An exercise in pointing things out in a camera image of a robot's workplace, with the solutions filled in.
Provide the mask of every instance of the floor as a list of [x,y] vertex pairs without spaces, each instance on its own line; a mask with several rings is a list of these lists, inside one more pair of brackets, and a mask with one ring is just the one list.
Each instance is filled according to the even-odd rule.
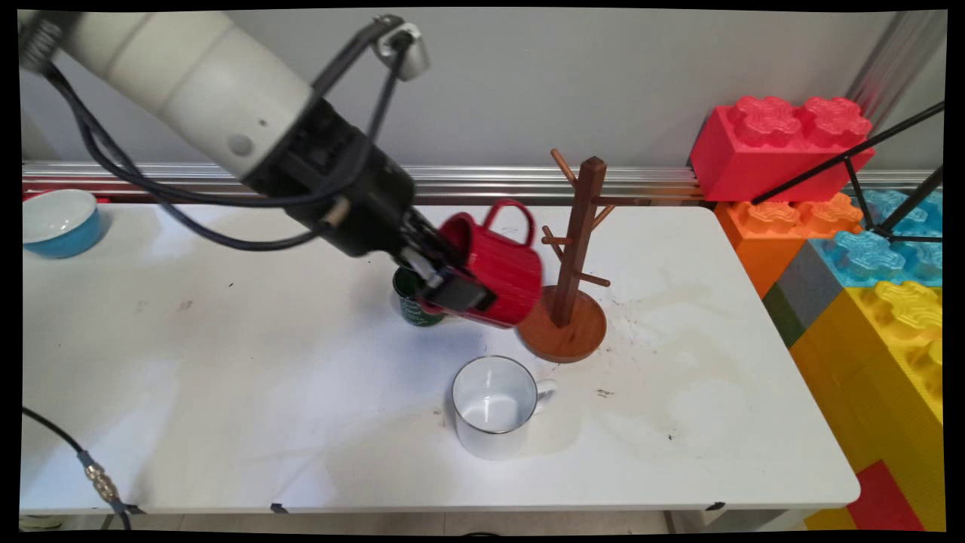
[[[133,529],[344,535],[608,535],[668,533],[661,511],[534,513],[358,513],[132,515]],[[65,517],[59,530],[121,529],[108,515]],[[806,529],[803,525],[794,529]]]

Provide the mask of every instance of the metal rail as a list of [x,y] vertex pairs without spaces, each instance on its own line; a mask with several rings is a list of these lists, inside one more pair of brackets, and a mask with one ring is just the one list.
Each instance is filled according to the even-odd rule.
[[[145,175],[162,183],[208,194],[257,196],[218,166],[208,163],[146,163]],[[564,205],[573,189],[555,165],[547,166],[403,166],[416,181],[416,203],[486,205],[499,198],[515,198],[527,205]],[[137,186],[118,180],[93,162],[35,162],[22,164],[23,191],[83,188],[97,196],[124,202],[152,202]],[[931,170],[866,170],[858,173],[866,189],[913,190]],[[843,191],[853,195],[851,186]],[[690,168],[610,167],[602,195],[651,201],[703,200]]]

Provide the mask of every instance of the blue bowl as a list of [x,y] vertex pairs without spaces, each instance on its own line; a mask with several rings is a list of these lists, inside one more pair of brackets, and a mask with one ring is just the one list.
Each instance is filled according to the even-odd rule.
[[100,238],[100,213],[90,192],[54,190],[23,203],[23,248],[47,258],[82,253]]

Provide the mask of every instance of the white table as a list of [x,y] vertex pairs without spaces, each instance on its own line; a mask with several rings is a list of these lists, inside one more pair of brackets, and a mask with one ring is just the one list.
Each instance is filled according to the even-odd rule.
[[[184,208],[246,239],[301,228],[280,211]],[[597,353],[570,365],[534,357],[513,330],[408,325],[382,253],[350,259],[321,240],[245,253],[154,206],[101,209],[110,230],[86,253],[23,254],[23,404],[73,434],[148,513],[723,502],[710,529],[752,529],[858,497],[705,209],[619,209],[593,232],[585,271],[613,286],[581,288],[608,329]],[[477,220],[485,211],[463,209]],[[440,224],[463,209],[422,211]],[[568,208],[532,210],[565,230]],[[505,212],[496,228],[521,239],[521,215]],[[538,251],[553,284],[557,259]],[[560,386],[511,461],[471,456],[453,429],[452,378],[484,354]],[[108,511],[69,447],[29,419],[22,428],[21,513]]]

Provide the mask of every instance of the cable connector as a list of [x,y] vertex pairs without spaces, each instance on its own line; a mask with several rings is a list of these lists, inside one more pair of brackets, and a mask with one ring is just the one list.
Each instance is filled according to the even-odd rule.
[[114,481],[107,475],[104,468],[94,461],[91,453],[86,450],[77,454],[80,463],[84,465],[84,474],[94,483],[94,490],[100,495],[101,499],[113,506],[120,502],[118,487],[114,486]]

